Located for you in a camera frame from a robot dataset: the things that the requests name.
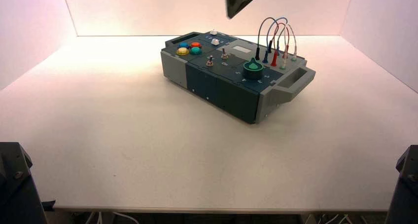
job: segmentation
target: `white wall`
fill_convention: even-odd
[[[213,28],[257,34],[267,16],[286,15],[298,35],[339,35],[349,0],[254,0],[232,20],[225,0],[67,0],[79,36],[182,35]]]
[[[75,36],[65,0],[0,0],[0,90]]]
[[[342,36],[418,91],[418,0],[351,0]]]

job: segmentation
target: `white tabletop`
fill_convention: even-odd
[[[163,77],[174,37],[79,37],[0,91],[0,140],[43,201],[119,211],[385,210],[418,141],[418,94],[341,37],[298,37],[316,71],[249,125]],[[255,37],[244,37],[255,41]]]

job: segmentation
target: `control panel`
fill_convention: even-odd
[[[266,52],[262,61],[254,57]],[[215,30],[166,42],[164,76],[247,123],[259,123],[314,78],[307,61]]]

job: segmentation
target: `screw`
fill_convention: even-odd
[[[18,171],[16,173],[14,173],[14,179],[15,180],[18,180],[18,179],[22,178],[22,176],[23,176],[23,172],[21,172],[21,171]]]
[[[412,182],[417,182],[418,181],[418,177],[416,175],[408,175],[408,179]]]

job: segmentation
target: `display screen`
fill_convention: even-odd
[[[244,52],[244,53],[249,53],[249,52],[251,52],[251,50],[250,50],[250,49],[244,48],[244,47],[239,46],[239,45],[236,45],[236,46],[234,46],[234,47],[232,47],[232,48],[233,48],[233,49],[235,49],[235,50],[239,50],[239,51],[241,51],[241,52]]]

